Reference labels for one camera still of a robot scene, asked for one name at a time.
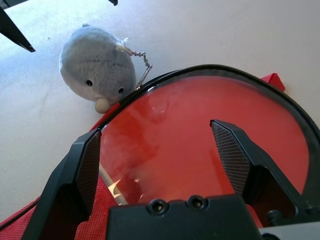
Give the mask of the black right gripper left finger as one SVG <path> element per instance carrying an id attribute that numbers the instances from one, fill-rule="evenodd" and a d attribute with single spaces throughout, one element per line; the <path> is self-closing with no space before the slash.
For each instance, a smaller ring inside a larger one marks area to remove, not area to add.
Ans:
<path id="1" fill-rule="evenodd" d="M 71 145 L 51 173 L 22 235 L 24 240 L 73 240 L 93 210 L 101 130 L 94 129 Z"/>

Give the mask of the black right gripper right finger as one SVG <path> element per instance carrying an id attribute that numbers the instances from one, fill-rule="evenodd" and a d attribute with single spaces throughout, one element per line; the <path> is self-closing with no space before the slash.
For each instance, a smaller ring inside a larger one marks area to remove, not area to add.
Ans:
<path id="1" fill-rule="evenodd" d="M 262 225 L 292 225 L 320 220 L 320 209 L 303 199 L 274 160 L 244 130 L 212 119 L 210 127 L 223 169 Z"/>

